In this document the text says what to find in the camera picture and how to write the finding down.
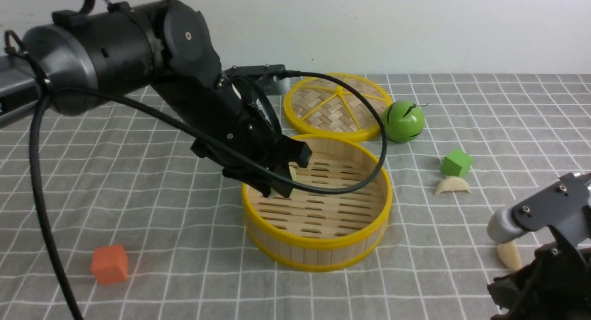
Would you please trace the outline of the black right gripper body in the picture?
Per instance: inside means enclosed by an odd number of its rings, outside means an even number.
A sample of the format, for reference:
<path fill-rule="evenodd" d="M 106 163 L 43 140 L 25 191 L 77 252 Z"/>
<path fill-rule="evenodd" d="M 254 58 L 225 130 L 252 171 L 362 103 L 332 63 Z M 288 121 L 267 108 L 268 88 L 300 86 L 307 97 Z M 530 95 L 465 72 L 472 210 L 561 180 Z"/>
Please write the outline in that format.
<path fill-rule="evenodd" d="M 545 244 L 529 265 L 494 278 L 487 289 L 494 304 L 506 309 L 492 320 L 589 320 L 590 248 L 580 251 L 582 267 L 556 243 Z"/>

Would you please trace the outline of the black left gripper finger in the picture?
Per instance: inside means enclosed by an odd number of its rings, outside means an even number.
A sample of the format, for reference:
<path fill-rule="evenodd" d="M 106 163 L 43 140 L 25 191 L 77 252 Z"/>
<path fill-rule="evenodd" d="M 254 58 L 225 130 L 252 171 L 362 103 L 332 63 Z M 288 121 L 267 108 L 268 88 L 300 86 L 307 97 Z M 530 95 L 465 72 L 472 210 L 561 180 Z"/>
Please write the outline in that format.
<path fill-rule="evenodd" d="M 275 192 L 289 198 L 294 189 L 292 185 L 261 174 L 248 166 L 224 167 L 222 173 L 224 177 L 245 183 L 266 197 Z"/>
<path fill-rule="evenodd" d="M 282 135 L 277 145 L 277 162 L 286 166 L 295 163 L 298 167 L 306 168 L 312 153 L 308 143 Z"/>

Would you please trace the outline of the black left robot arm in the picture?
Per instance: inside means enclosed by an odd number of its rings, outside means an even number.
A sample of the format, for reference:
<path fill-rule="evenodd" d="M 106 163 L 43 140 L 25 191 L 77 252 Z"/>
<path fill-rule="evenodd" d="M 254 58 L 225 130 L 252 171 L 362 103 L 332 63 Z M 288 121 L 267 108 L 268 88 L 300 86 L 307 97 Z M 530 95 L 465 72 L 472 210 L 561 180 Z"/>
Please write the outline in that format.
<path fill-rule="evenodd" d="M 179 0 L 108 12 L 64 10 L 31 28 L 24 50 L 51 87 L 85 88 L 124 96 L 151 86 L 188 126 L 269 171 L 291 178 L 289 164 L 306 167 L 312 151 L 283 135 L 267 95 L 286 93 L 284 65 L 223 70 L 203 13 Z"/>

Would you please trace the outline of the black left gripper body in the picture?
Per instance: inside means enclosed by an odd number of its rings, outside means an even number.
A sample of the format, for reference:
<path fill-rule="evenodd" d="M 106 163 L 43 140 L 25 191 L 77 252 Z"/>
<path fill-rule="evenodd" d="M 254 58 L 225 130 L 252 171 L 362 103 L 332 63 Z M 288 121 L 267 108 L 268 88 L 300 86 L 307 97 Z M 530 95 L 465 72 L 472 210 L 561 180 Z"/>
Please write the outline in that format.
<path fill-rule="evenodd" d="M 287 170 L 277 162 L 283 135 L 277 115 L 273 109 L 264 114 L 268 99 L 253 81 L 232 82 L 222 72 L 171 72 L 152 86 L 182 122 L 201 132 L 194 145 L 198 156 L 223 168 L 248 166 L 236 152 L 265 169 Z"/>

